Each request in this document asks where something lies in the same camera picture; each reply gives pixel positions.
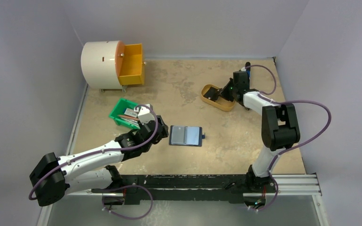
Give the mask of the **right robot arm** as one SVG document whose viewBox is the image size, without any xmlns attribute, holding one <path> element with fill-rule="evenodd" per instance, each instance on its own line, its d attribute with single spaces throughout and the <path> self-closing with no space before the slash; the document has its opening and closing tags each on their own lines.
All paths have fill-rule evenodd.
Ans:
<svg viewBox="0 0 362 226">
<path fill-rule="evenodd" d="M 263 148 L 256 161 L 249 167 L 246 186 L 256 192 L 271 181 L 271 170 L 281 151 L 291 148 L 300 140 L 296 108 L 293 104 L 280 104 L 261 96 L 250 88 L 250 76 L 246 71 L 233 73 L 227 85 L 218 91 L 227 101 L 236 101 L 261 116 Z"/>
</svg>

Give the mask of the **black card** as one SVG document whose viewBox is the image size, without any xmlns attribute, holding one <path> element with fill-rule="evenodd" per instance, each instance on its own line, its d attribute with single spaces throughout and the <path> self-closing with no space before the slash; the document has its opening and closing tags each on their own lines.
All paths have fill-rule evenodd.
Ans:
<svg viewBox="0 0 362 226">
<path fill-rule="evenodd" d="M 221 89 L 217 89 L 215 87 L 210 87 L 203 96 L 204 96 L 204 98 L 215 102 L 218 100 L 220 92 L 221 92 Z"/>
</svg>

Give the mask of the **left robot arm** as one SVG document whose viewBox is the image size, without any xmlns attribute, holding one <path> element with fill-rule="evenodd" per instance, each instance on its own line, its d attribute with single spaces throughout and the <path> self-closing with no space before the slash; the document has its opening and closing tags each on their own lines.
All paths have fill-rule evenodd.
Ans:
<svg viewBox="0 0 362 226">
<path fill-rule="evenodd" d="M 54 152 L 45 154 L 29 176 L 33 187 L 28 198 L 43 207 L 81 190 L 107 189 L 115 193 L 122 180 L 113 164 L 139 157 L 168 136 L 169 127 L 157 116 L 97 148 L 59 157 Z"/>
</svg>

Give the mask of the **blue leather card holder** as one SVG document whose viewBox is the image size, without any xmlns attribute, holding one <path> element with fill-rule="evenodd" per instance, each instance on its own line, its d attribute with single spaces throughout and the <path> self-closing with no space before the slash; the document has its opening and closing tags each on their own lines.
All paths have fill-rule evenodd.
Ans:
<svg viewBox="0 0 362 226">
<path fill-rule="evenodd" d="M 170 127 L 169 145 L 178 146 L 202 146 L 202 140 L 206 138 L 202 127 L 174 126 Z"/>
</svg>

